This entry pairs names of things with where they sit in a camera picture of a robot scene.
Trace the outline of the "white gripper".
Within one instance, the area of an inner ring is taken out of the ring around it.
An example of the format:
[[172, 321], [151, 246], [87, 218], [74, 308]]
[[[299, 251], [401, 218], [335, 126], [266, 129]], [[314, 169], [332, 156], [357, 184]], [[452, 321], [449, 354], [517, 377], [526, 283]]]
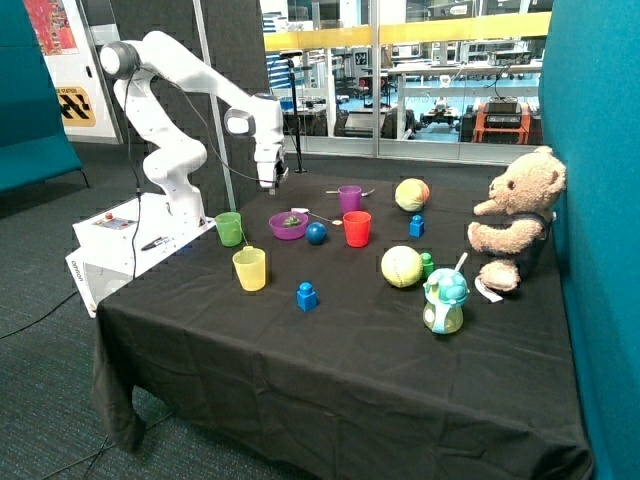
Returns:
[[289, 173], [282, 144], [257, 144], [254, 154], [258, 181], [269, 195], [276, 195], [277, 187], [286, 181]]

